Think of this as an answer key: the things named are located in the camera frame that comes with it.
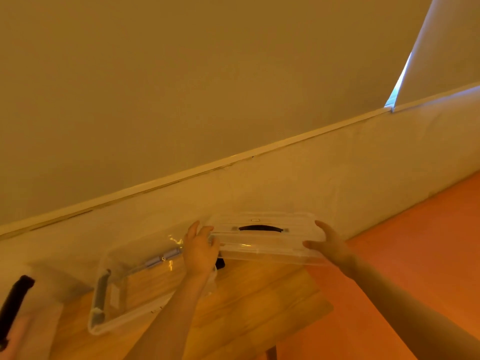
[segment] forearm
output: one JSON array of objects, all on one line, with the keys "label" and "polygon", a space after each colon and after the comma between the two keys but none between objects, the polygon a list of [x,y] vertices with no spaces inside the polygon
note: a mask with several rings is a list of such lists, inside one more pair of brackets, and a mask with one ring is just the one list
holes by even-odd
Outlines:
[{"label": "forearm", "polygon": [[186,276],[125,360],[182,359],[195,307],[207,278]]},{"label": "forearm", "polygon": [[480,359],[480,341],[356,258],[351,278],[419,360]]}]

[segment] orange floor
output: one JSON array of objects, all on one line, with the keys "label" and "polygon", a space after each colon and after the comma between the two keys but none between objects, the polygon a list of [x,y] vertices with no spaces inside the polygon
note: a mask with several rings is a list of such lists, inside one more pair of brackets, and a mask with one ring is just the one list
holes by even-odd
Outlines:
[{"label": "orange floor", "polygon": [[[416,298],[480,338],[480,173],[349,240]],[[278,343],[279,360],[415,359],[355,283],[309,267],[331,314]]]}]

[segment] wooden table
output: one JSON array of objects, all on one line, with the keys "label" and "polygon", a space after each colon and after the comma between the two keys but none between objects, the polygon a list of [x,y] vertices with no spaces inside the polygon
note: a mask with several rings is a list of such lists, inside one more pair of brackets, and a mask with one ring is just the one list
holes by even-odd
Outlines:
[{"label": "wooden table", "polygon": [[[217,289],[197,305],[185,360],[255,359],[332,310],[303,266],[243,260],[225,264],[218,271]],[[123,359],[151,321],[93,336],[87,332],[91,301],[88,293],[65,305],[51,359]]]}]

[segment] clear plastic box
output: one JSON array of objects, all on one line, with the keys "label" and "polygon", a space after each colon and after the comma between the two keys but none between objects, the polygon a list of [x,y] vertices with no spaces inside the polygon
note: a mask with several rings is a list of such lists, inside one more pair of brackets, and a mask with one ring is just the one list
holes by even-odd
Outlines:
[{"label": "clear plastic box", "polygon": [[305,240],[325,241],[312,213],[243,212],[217,214],[207,223],[220,240],[223,258],[324,265],[318,251],[305,248]]},{"label": "clear plastic box", "polygon": [[[122,330],[161,310],[185,276],[182,234],[155,233],[109,251],[101,260],[88,320],[93,335]],[[216,268],[203,291],[215,290]]]}]

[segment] person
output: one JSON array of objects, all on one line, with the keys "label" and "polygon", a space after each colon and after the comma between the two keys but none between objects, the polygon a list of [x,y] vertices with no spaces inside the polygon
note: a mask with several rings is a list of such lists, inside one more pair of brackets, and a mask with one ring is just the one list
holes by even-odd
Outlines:
[{"label": "person", "polygon": [[[326,241],[304,241],[354,280],[418,360],[480,359],[480,341],[425,306],[383,277],[356,255],[328,224],[315,221]],[[213,227],[197,232],[194,222],[184,238],[183,258],[187,273],[165,308],[129,351],[125,360],[180,360],[200,294],[219,255],[220,244],[208,236]]]}]

